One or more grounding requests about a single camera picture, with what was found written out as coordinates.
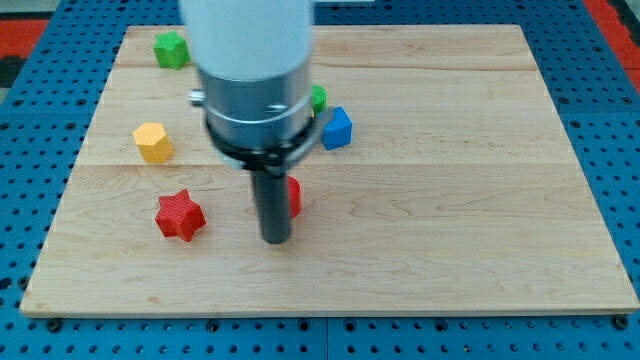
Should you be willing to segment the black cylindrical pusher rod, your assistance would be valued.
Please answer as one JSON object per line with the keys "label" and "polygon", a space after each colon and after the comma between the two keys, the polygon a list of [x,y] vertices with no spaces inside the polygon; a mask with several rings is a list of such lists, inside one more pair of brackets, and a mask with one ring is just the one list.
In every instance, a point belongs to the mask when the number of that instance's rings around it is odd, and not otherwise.
{"label": "black cylindrical pusher rod", "polygon": [[251,182],[263,240],[269,244],[286,242],[291,234],[287,177],[253,171]]}

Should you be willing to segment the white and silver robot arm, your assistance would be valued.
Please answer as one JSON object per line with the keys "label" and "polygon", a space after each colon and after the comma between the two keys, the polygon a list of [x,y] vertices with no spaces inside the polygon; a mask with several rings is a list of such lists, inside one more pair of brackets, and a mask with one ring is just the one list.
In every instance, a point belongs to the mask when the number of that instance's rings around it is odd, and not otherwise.
{"label": "white and silver robot arm", "polygon": [[309,0],[181,0],[182,20],[214,148],[251,175],[261,236],[291,235],[287,175],[317,144],[328,112],[314,114]]}

